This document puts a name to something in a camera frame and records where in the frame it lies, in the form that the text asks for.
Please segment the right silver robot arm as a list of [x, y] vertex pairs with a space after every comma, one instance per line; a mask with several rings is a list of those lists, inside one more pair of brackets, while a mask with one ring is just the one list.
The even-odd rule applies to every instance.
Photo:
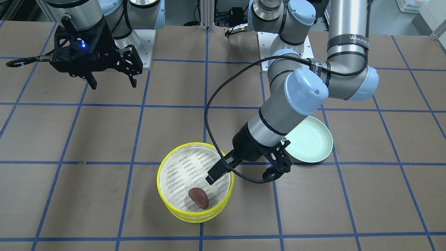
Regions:
[[56, 18], [54, 50], [46, 62], [60, 73], [83, 78], [95, 90], [95, 72], [113, 69], [133, 88], [143, 71], [140, 46], [126, 42], [136, 30], [160, 30], [163, 0], [47, 0]]

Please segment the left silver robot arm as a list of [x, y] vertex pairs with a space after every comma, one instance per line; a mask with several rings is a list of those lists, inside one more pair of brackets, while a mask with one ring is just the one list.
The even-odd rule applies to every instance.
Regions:
[[378, 73], [368, 66], [371, 0], [334, 0], [330, 5], [328, 57], [302, 58], [304, 45], [316, 19], [307, 0], [251, 0], [250, 30], [276, 33], [274, 46], [285, 48], [261, 59], [268, 62], [271, 96], [232, 140], [233, 150], [208, 171], [210, 185], [233, 172], [246, 181], [264, 184], [291, 169], [285, 139], [327, 98], [363, 101], [374, 95]]

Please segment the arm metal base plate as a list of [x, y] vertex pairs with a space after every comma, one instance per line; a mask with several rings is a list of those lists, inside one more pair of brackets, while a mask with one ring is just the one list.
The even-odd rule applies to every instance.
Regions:
[[116, 39], [115, 43], [121, 49], [129, 44], [134, 45], [143, 62], [143, 69], [149, 70], [153, 59], [155, 38], [156, 30], [132, 30], [126, 38]]
[[304, 43], [298, 46], [284, 43], [275, 33], [257, 32], [257, 38], [261, 59], [272, 56], [274, 52], [284, 48], [294, 50], [303, 59], [314, 57], [308, 36]]

